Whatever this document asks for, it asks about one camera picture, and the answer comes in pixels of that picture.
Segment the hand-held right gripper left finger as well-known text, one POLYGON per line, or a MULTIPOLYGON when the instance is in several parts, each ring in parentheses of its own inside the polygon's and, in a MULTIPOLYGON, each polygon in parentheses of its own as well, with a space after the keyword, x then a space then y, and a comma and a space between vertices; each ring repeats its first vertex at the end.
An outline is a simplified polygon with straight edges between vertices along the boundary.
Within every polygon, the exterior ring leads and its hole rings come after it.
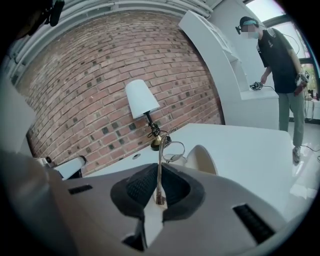
POLYGON ((147 247, 144 208, 157 182, 157 164, 100 176, 57 179, 57 207, 66 256, 160 256, 147 247))

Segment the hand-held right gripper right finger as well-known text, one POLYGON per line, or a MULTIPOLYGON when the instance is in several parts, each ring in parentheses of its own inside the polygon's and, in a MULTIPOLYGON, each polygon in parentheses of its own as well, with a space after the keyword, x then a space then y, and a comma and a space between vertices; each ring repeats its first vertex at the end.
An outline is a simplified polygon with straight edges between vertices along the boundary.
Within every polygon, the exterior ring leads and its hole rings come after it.
POLYGON ((217 175, 168 165, 164 186, 179 198, 163 214, 153 256, 264 256, 287 222, 263 199, 217 175))

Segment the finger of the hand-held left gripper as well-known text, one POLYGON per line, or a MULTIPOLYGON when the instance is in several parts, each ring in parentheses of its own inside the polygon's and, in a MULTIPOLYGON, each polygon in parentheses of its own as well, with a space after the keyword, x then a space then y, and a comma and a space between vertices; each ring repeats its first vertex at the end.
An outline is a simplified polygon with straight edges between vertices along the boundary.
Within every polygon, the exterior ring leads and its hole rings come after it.
POLYGON ((83 177, 82 169, 86 163, 87 159, 80 155, 55 166, 53 169, 60 173, 63 180, 78 179, 83 177))

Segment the beige glasses case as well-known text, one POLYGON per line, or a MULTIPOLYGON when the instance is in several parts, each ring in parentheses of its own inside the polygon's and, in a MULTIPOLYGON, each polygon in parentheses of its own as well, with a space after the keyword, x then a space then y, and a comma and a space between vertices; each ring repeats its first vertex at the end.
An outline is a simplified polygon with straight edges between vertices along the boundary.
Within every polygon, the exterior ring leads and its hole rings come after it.
POLYGON ((217 175, 217 167, 210 153, 202 145, 196 145, 187 155, 185 167, 217 175))

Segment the white desk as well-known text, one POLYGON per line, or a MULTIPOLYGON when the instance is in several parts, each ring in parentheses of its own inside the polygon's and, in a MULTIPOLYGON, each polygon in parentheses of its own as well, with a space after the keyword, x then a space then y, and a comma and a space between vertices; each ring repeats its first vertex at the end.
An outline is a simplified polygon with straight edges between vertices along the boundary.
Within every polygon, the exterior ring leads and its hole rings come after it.
POLYGON ((285 131, 189 123, 170 135, 164 154, 187 156, 197 146, 210 154, 217 174, 247 188, 277 209, 294 183, 292 143, 285 131))

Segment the white shade table lamp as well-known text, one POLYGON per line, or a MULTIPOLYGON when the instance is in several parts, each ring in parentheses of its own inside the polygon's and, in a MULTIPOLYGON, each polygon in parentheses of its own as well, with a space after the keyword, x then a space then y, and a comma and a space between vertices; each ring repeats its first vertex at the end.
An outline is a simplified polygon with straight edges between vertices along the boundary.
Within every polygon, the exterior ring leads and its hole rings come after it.
POLYGON ((134 120, 142 117, 147 118, 148 127, 151 130, 147 137, 153 137, 151 149, 153 151, 163 150, 171 143, 171 139, 168 133, 162 131, 151 117, 151 112, 160 108, 157 99, 142 79, 129 82, 125 86, 125 93, 132 118, 134 120))

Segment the white cabinet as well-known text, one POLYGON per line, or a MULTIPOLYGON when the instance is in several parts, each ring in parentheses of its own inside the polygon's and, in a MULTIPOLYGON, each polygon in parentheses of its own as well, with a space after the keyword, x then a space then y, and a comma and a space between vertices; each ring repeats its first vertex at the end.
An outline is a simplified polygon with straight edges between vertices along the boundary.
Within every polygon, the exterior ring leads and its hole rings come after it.
POLYGON ((223 33, 190 10, 178 25, 199 52, 213 78, 225 124, 278 129, 278 95, 267 86, 258 90, 250 88, 242 62, 223 33))

